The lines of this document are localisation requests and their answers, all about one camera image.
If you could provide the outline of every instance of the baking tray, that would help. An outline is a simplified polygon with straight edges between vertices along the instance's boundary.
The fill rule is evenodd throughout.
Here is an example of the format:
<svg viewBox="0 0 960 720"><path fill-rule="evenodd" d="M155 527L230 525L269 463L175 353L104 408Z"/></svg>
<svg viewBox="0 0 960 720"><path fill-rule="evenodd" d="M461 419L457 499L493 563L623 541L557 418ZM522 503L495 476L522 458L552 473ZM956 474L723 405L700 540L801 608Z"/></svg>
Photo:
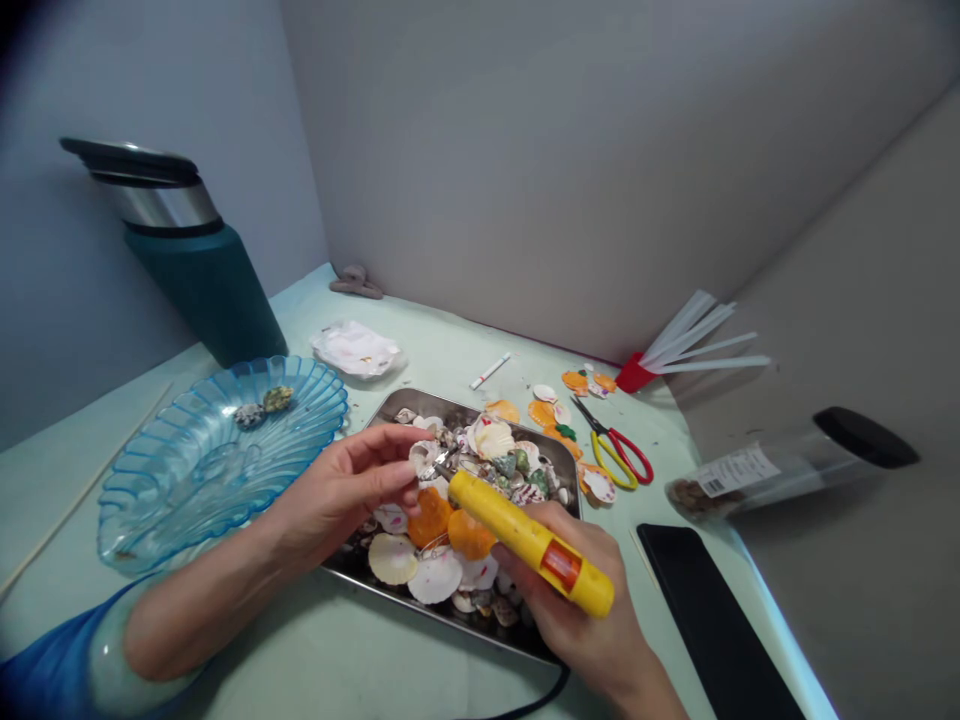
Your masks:
<svg viewBox="0 0 960 720"><path fill-rule="evenodd" d="M447 427L467 426L480 415L480 410L455 403L452 400L431 395L414 388L403 388L392 392L380 405L367 427L392 423L394 416L402 408L410 408L424 417L436 416L443 419ZM580 489L577 483L577 461L559 440L547 437L520 425L510 423L516 440L529 440L536 443L540 453L550 459L557 479L570 492L571 503L567 508L575 518L580 518ZM414 612L469 633L481 640L498 645L505 650L525 655L540 662L557 664L557 658L540 638L536 628L527 628L517 623L512 628L503 628L491 615L483 617L479 612L469 615L457 611L450 600L436 605L423 605L410 595L406 586L394 587L380 582L367 565L366 552L359 550L340 550L320 566L328 573L341 577L348 582L376 593Z"/></svg>

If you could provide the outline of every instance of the light green tablecloth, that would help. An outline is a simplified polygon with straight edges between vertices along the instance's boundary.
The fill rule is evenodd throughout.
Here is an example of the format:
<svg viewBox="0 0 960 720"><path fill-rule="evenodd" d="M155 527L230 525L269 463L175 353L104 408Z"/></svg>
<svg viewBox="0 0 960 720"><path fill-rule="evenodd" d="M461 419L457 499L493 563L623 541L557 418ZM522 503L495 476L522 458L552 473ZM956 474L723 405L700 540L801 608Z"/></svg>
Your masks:
<svg viewBox="0 0 960 720"><path fill-rule="evenodd" d="M310 339L323 327L333 320L354 319L394 338L409 356L406 369L385 380L348 380L347 434L363 428L383 398L400 387L477 408L505 398L521 408L524 424L534 427L526 416L533 399L528 385L547 383L565 397L561 373L584 362L575 354L413 303L332 293L327 285L333 277L325 265L274 298L290 352L309 356ZM478 391L471 391L469 383L507 351L516 356ZM594 365L616 375L614 368ZM174 382L168 395L172 399L217 369L210 355L195 346L0 455L0 574L5 577L36 544L169 381ZM670 611L631 538L641 522L685 524L667 504L663 485L699 464L687 425L659 381L637 396L618 392L607 400L590 398L587 404L600 422L621 430L646 452L656 481L633 493L620 491L609 509L595 510L584 502L584 519L603 526L620 543L630 591L651 646L691 717L712 718ZM592 455L586 422L571 409L581 447ZM96 556L97 494L87 498L0 607L3 657L125 584ZM738 539L721 532L704 540L807 717L833 717ZM318 573L286 592L223 653L201 680L186 715L283 720L487 717L544 694L555 675L549 667ZM537 717L597 717L602 708L574 678Z"/></svg>

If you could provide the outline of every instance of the scissors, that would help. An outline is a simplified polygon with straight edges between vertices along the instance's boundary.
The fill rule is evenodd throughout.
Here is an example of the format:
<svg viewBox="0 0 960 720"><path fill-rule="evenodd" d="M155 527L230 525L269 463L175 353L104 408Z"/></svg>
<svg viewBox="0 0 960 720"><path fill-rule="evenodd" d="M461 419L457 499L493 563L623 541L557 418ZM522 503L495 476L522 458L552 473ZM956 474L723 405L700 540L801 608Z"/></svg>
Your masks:
<svg viewBox="0 0 960 720"><path fill-rule="evenodd" d="M583 403L579 399L573 398L574 404L580 408L580 412L583 413L583 416L587 419L587 422L590 424L590 441L593 444L593 454L597 457L597 463L600 467L609 473L613 481L622 488L627 490L636 490L637 485L649 485L653 482L653 466L650 464L650 461L647 460L647 456L640 452L640 448L634 445L630 440L623 436L622 433L614 430L613 428L605 428L597 419L590 414L590 411L584 407ZM608 445L603 436L606 435L613 441L613 446L617 449L616 452ZM633 454L640 458L640 462L643 463L643 469L646 470L647 474L641 475L637 472L637 469L633 466L633 463L630 462L630 458L627 457L627 453L623 449L623 443L631 450ZM609 467L607 467L606 462L603 460L603 455L600 453L600 448L603 448L607 451L607 454L614 459L617 465L620 466L620 469L627 476L627 482L621 482L620 479L613 474Z"/></svg>

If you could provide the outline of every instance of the person's left hand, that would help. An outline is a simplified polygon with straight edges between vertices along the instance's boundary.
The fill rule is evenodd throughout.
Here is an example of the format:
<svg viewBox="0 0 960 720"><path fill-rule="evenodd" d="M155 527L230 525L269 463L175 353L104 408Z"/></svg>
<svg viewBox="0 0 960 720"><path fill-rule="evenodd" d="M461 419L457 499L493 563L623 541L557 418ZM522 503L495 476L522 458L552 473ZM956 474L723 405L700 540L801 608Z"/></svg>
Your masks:
<svg viewBox="0 0 960 720"><path fill-rule="evenodd" d="M432 439L427 430L377 425L324 450L257 520L269 525L281 561L297 572L312 570L384 503L419 514L407 456L415 442Z"/></svg>

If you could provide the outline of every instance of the teal water bottle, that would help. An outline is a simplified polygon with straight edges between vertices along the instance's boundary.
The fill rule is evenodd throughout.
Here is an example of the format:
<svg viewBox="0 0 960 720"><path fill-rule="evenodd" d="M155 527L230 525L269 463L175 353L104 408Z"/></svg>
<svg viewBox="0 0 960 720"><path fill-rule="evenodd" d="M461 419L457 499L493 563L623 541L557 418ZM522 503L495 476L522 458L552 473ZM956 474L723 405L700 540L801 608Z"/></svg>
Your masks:
<svg viewBox="0 0 960 720"><path fill-rule="evenodd" d="M243 241L192 161L130 143L61 138L60 145L110 197L127 245L220 365L287 354Z"/></svg>

